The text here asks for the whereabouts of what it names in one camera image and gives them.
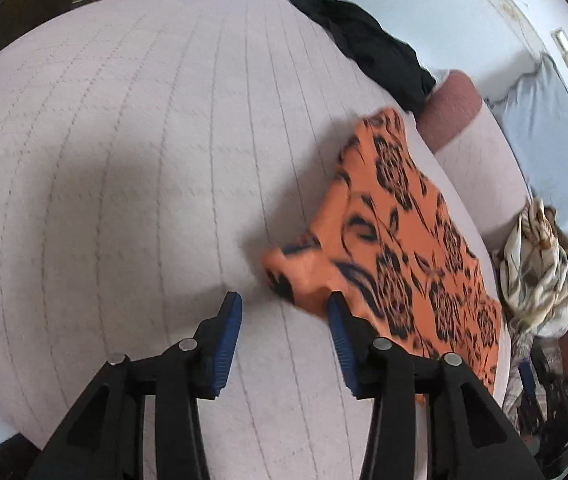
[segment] crumpled fabric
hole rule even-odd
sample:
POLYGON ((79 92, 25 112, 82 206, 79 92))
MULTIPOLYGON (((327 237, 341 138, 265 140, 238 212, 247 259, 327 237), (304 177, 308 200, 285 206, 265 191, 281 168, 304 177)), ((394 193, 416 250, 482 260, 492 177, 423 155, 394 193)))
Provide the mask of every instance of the crumpled fabric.
POLYGON ((420 66, 410 45, 387 34, 378 20, 344 0, 289 0, 331 33, 344 56, 415 115, 424 109, 435 79, 420 66))
POLYGON ((440 190, 415 165, 404 120, 386 108, 363 118, 308 231, 267 251, 277 294, 326 316, 340 291, 354 316, 407 352, 455 352, 493 393, 502 306, 440 190))
POLYGON ((561 337, 568 330, 568 239, 555 210, 536 198, 520 213, 500 259, 500 289, 519 335, 561 337))

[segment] orange floral cloth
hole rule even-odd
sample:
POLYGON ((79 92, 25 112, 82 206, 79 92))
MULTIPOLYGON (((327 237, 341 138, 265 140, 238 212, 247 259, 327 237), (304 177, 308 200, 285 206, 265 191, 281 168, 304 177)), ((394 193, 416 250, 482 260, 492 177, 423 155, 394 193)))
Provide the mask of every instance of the orange floral cloth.
POLYGON ((321 317, 339 290, 380 335, 426 357, 456 352, 492 393, 502 308, 411 160, 401 116, 387 108, 360 121, 338 164, 309 231, 264 255, 272 288, 321 317))

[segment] black cloth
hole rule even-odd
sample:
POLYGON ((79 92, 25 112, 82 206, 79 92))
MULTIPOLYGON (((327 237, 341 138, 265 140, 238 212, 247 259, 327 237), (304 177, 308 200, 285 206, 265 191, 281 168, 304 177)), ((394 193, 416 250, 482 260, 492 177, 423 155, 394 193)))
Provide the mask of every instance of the black cloth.
POLYGON ((344 56, 391 94, 406 111, 424 108, 435 79, 424 70, 415 51, 384 32, 361 7, 343 0, 289 0, 333 35, 344 56))

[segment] metal screw head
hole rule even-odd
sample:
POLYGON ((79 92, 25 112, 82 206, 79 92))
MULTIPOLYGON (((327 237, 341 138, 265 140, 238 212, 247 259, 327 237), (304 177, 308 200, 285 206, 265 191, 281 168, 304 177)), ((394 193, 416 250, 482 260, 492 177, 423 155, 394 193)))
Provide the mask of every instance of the metal screw head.
POLYGON ((444 356, 444 362, 450 366, 459 366, 462 364, 462 358, 455 352, 449 352, 444 356))
POLYGON ((189 352, 191 350, 195 350, 198 347, 198 342, 195 341, 192 337, 187 337, 186 339, 182 339, 177 346, 183 352, 189 352))
POLYGON ((124 354, 110 354, 107 358, 107 362, 109 365, 115 366, 121 365, 125 359, 126 356, 124 354))
POLYGON ((376 337, 373 339, 373 346, 378 350, 390 350, 393 343, 391 343, 390 339, 386 339, 385 337, 376 337))

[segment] gray cloth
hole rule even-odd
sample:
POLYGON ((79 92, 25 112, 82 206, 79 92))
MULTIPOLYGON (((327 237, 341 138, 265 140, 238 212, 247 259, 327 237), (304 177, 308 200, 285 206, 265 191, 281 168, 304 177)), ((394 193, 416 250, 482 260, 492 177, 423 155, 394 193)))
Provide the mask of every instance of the gray cloth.
POLYGON ((568 220, 568 92, 548 54, 506 96, 488 103, 534 197, 568 220))

